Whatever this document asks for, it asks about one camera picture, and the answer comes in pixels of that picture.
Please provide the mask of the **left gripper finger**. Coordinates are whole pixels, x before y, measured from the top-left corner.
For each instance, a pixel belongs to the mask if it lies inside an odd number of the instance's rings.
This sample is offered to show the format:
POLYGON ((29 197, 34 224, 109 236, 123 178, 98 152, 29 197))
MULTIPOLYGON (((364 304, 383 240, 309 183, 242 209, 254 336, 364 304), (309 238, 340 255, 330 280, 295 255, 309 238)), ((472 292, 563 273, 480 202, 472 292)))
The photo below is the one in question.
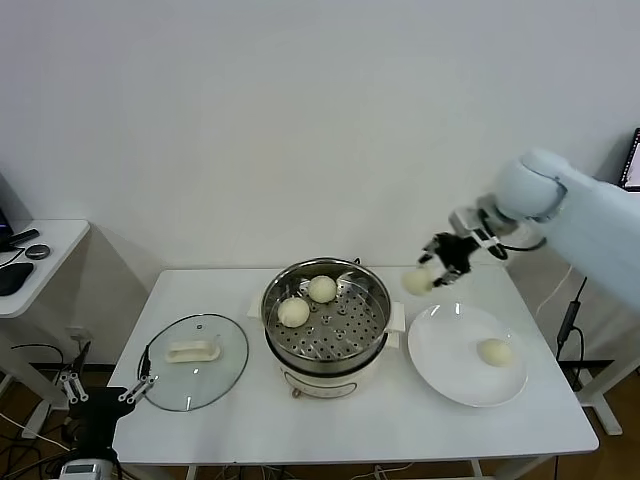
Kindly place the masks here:
POLYGON ((118 397, 118 401, 136 404, 146 392, 154 386, 155 378, 151 376, 150 347, 146 346, 138 365, 137 382, 118 397))
POLYGON ((79 354, 62 369, 59 376, 59 380, 69 404, 84 403, 89 399, 89 395, 85 391, 81 382, 80 375, 83 370, 86 357, 89 353, 90 346, 90 341, 85 342, 79 354))

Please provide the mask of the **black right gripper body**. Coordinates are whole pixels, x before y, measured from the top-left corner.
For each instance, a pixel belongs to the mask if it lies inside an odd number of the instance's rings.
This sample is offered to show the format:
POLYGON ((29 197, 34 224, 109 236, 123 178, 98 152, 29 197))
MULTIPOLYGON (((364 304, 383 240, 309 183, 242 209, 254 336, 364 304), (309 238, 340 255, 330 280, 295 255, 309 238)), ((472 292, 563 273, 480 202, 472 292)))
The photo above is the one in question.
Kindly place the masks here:
POLYGON ((473 237, 460 237, 451 233, 439 233, 434 237, 435 253, 451 274, 467 274, 471 270, 470 256, 475 252, 473 237))

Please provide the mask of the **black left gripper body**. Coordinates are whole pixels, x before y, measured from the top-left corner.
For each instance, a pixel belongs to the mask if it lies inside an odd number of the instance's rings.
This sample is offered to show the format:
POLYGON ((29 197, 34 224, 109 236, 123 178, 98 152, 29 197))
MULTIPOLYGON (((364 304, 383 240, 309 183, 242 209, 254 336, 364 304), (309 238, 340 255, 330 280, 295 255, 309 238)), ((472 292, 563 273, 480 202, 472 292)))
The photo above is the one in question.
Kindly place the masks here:
POLYGON ((117 454, 113 440, 118 421, 129 415, 135 404, 127 400, 124 387, 90 387, 88 399, 72 404, 69 416, 79 425, 72 451, 76 459, 113 461, 117 454))

